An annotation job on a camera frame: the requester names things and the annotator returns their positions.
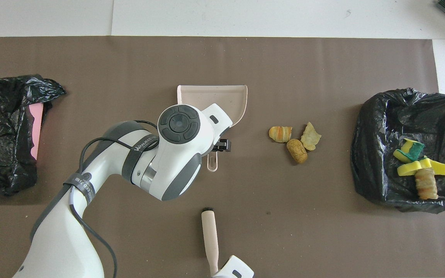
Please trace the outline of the beige plastic dustpan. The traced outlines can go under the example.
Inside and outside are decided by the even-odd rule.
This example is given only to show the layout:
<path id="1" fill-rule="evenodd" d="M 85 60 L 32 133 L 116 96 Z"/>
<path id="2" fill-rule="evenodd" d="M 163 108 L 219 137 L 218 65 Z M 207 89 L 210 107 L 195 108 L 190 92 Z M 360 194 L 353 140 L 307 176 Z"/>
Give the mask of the beige plastic dustpan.
<path id="1" fill-rule="evenodd" d="M 177 88 L 178 104 L 189 105 L 201 113 L 204 136 L 211 138 L 211 146 L 223 139 L 223 134 L 240 122 L 246 112 L 248 88 L 237 86 L 188 86 Z M 218 154 L 205 152 L 207 169 L 218 169 Z"/>

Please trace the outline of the orange striped croissant piece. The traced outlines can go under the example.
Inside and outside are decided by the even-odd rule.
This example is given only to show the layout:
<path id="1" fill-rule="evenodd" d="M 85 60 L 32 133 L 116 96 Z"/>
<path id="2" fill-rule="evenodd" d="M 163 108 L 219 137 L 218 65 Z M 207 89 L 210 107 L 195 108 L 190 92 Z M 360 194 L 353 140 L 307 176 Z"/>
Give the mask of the orange striped croissant piece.
<path id="1" fill-rule="evenodd" d="M 269 129 L 269 137 L 278 143 L 287 143 L 291 139 L 293 127 L 273 126 Z"/>

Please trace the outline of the brown speckled bread piece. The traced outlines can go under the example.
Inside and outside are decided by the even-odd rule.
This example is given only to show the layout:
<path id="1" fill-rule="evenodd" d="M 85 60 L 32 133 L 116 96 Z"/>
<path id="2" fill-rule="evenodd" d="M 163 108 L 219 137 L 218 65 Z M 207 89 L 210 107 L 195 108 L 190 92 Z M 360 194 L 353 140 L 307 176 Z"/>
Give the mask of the brown speckled bread piece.
<path id="1" fill-rule="evenodd" d="M 290 139 L 286 147 L 297 164 L 303 164 L 308 159 L 307 151 L 300 140 Z"/>

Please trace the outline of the beige hand brush black bristles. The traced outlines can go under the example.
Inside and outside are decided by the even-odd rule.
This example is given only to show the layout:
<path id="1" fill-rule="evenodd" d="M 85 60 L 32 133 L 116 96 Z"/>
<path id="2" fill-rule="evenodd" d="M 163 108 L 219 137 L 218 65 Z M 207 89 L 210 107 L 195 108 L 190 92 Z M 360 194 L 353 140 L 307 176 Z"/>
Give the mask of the beige hand brush black bristles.
<path id="1" fill-rule="evenodd" d="M 215 213 L 212 208 L 206 207 L 201 213 L 204 248 L 208 260 L 210 276 L 219 271 L 219 243 Z"/>

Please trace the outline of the pale green chip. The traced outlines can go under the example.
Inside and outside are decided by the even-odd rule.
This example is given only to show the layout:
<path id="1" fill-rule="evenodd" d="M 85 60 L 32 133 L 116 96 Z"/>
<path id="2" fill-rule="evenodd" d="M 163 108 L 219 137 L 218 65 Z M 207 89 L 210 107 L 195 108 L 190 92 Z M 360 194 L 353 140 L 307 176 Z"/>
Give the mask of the pale green chip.
<path id="1" fill-rule="evenodd" d="M 300 142 L 306 150 L 312 151 L 316 149 L 316 145 L 319 143 L 321 137 L 322 135 L 316 132 L 312 123 L 308 122 L 300 138 Z"/>

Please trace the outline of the yellow sponge with green pad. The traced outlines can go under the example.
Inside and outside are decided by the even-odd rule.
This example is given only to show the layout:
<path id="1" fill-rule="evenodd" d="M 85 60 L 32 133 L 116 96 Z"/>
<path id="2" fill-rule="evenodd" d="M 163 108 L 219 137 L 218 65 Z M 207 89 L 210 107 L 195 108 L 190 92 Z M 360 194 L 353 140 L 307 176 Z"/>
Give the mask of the yellow sponge with green pad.
<path id="1" fill-rule="evenodd" d="M 396 149 L 393 153 L 397 160 L 404 164 L 415 162 L 425 148 L 425 144 L 408 138 L 403 138 L 401 149 Z"/>

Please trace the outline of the yellow sponge piece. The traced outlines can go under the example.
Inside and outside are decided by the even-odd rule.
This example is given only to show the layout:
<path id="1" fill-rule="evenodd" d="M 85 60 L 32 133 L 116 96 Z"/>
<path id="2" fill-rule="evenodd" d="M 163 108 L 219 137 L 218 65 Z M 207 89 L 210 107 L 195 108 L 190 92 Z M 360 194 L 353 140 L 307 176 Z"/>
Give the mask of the yellow sponge piece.
<path id="1" fill-rule="evenodd" d="M 399 176 L 411 176 L 414 175 L 418 170 L 425 168 L 431 168 L 431 160 L 427 157 L 419 161 L 414 161 L 399 166 L 397 168 L 397 174 Z"/>
<path id="2" fill-rule="evenodd" d="M 431 159 L 427 159 L 431 169 L 433 169 L 435 175 L 445 176 L 445 163 L 440 163 Z"/>

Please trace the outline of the striped pale bread roll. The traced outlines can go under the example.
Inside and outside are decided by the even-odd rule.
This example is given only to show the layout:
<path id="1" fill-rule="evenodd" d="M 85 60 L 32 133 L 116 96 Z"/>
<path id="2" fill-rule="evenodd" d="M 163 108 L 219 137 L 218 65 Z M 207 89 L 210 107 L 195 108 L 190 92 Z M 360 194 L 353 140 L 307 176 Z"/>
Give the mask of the striped pale bread roll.
<path id="1" fill-rule="evenodd" d="M 415 173 L 418 196 L 422 200 L 438 199 L 438 189 L 433 168 L 423 168 Z"/>

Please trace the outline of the black bag lined trash bin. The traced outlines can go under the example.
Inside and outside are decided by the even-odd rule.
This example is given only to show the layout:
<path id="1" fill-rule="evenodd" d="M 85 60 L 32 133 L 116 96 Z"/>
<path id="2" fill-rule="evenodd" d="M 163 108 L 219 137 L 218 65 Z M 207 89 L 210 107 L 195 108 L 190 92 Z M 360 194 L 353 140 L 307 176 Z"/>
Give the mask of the black bag lined trash bin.
<path id="1" fill-rule="evenodd" d="M 445 176 L 435 175 L 438 199 L 422 200 L 414 176 L 399 176 L 394 157 L 403 138 L 425 144 L 419 160 L 445 163 L 445 94 L 413 88 L 388 90 L 360 109 L 351 147 L 355 190 L 367 200 L 402 212 L 445 211 Z"/>

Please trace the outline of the pink plastic bin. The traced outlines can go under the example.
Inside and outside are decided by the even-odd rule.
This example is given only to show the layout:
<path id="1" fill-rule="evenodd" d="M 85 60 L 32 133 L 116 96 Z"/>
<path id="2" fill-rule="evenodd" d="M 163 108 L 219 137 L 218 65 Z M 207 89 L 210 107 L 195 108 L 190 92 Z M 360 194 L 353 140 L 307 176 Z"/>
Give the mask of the pink plastic bin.
<path id="1" fill-rule="evenodd" d="M 42 128 L 42 118 L 44 116 L 44 104 L 35 103 L 29 105 L 29 111 L 34 119 L 32 123 L 32 132 L 31 132 L 32 136 L 31 155 L 33 158 L 37 159 L 37 153 L 39 148 L 39 137 Z"/>

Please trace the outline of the black plastic trash bag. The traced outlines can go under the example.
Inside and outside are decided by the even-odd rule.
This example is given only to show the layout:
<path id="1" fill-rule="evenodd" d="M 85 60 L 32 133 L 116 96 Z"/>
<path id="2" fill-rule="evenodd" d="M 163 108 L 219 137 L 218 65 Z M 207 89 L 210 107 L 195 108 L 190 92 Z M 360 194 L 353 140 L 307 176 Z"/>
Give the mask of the black plastic trash bag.
<path id="1" fill-rule="evenodd" d="M 37 181 L 36 159 L 31 155 L 35 118 L 29 106 L 65 95 L 62 85 L 41 75 L 0 78 L 0 194 L 13 195 Z"/>

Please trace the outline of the brown paper table mat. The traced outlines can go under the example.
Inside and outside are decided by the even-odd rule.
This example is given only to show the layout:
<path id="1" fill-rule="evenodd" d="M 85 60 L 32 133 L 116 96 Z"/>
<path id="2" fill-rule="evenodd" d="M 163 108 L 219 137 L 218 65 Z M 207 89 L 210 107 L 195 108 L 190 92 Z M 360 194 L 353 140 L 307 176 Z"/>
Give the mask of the brown paper table mat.
<path id="1" fill-rule="evenodd" d="M 246 85 L 230 153 L 187 192 L 159 201 L 111 176 L 84 220 L 113 248 L 118 278 L 207 277 L 200 213 L 215 210 L 220 262 L 260 278 L 445 277 L 445 212 L 402 213 L 355 192 L 350 146 L 361 105 L 397 88 L 438 91 L 432 42 L 285 37 L 0 37 L 0 78 L 40 74 L 66 95 L 42 127 L 37 184 L 0 197 L 0 278 L 83 146 L 113 124 L 156 121 L 178 85 Z M 322 135 L 297 164 L 273 126 Z"/>

